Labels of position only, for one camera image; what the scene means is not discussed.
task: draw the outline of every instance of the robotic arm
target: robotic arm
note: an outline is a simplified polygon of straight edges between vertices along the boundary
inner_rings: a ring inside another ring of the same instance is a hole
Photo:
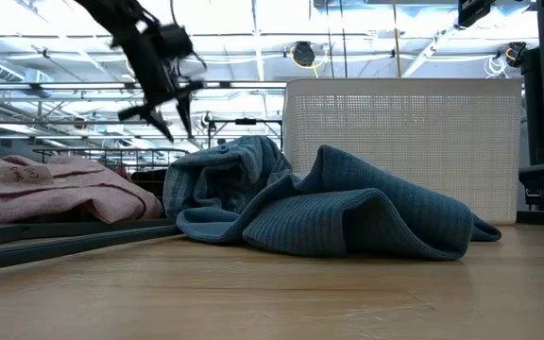
[[[144,9],[137,0],[76,0],[112,35],[112,47],[121,46],[127,55],[136,78],[144,91],[144,105],[119,112],[119,119],[139,116],[157,128],[170,142],[169,132],[156,107],[176,99],[182,124],[192,138],[190,100],[192,91],[202,89],[202,81],[188,79],[179,86],[175,61],[194,54],[193,44],[185,29],[176,24],[161,25],[157,18]],[[145,23],[140,32],[136,24]]]

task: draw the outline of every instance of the yellow cable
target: yellow cable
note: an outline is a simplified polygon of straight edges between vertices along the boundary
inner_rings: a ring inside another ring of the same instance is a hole
[[[398,10],[396,9],[396,0],[392,0],[394,8],[394,40],[396,41],[396,66],[398,67],[398,77],[402,77],[402,67],[400,65],[400,41],[398,31]]]
[[[511,56],[509,55],[509,51],[513,51],[513,49],[512,49],[511,47],[507,48],[507,50],[505,51],[505,56],[506,56],[507,58],[509,58],[510,60],[515,60],[515,58],[513,58],[513,57],[511,57]]]
[[[323,63],[327,62],[327,55],[329,53],[329,50],[325,49],[325,57],[317,65],[312,65],[312,66],[301,66],[301,65],[299,65],[298,62],[295,61],[295,57],[293,56],[294,51],[295,51],[295,47],[291,47],[291,50],[289,51],[289,54],[291,55],[291,60],[293,61],[293,63],[299,68],[313,69],[314,70],[314,75],[316,77],[318,77],[318,71],[316,69],[318,67],[320,67],[320,65],[322,65]]]

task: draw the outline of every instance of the ceiling beam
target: ceiling beam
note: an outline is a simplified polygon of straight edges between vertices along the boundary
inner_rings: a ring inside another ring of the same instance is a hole
[[[264,59],[262,58],[262,39],[260,38],[260,29],[257,18],[259,15],[257,0],[251,0],[251,13],[253,15],[253,38],[255,41],[255,58],[257,62],[257,76],[260,81],[265,81]]]
[[[411,76],[428,58],[432,57],[436,52],[437,48],[448,39],[450,39],[456,32],[457,28],[451,27],[442,32],[438,32],[435,37],[433,37],[432,42],[430,42],[423,50],[416,56],[416,58],[409,64],[408,68],[402,73],[403,77]]]
[[[35,16],[39,17],[41,20],[43,20],[46,24],[48,24],[52,28],[52,30],[57,33],[56,35],[59,37],[60,40],[68,43],[81,57],[83,57],[85,60],[87,60],[89,63],[91,63],[97,70],[99,70],[100,72],[102,72],[105,75],[107,75],[108,77],[110,77],[110,79],[112,79],[114,81],[119,81],[119,78],[117,78],[116,76],[111,74],[109,71],[107,71],[106,68],[102,64],[100,64],[94,58],[92,58],[87,52],[85,52],[85,50],[78,47],[74,42],[71,42],[71,40],[68,38],[68,36],[66,36],[66,34],[64,34],[62,32],[61,28],[59,28],[55,24],[52,24],[49,20],[47,20],[47,18],[45,18],[44,16],[39,14],[37,9],[33,8],[34,5],[29,5],[29,4],[25,3],[24,0],[15,0],[14,3],[18,4],[22,9],[29,11],[33,15],[35,15]]]

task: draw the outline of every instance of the label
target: label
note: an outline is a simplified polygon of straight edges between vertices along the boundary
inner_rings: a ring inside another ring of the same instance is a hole
[[[52,173],[46,166],[2,166],[0,182],[41,183],[52,179]]]

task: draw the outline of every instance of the crumpled blue cloth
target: crumpled blue cloth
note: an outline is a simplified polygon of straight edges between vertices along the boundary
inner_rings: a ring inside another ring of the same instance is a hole
[[[457,260],[469,241],[501,238],[465,204],[331,146],[320,146],[311,173],[300,179],[265,137],[244,137],[172,163],[163,205],[195,240],[246,241],[300,256]]]

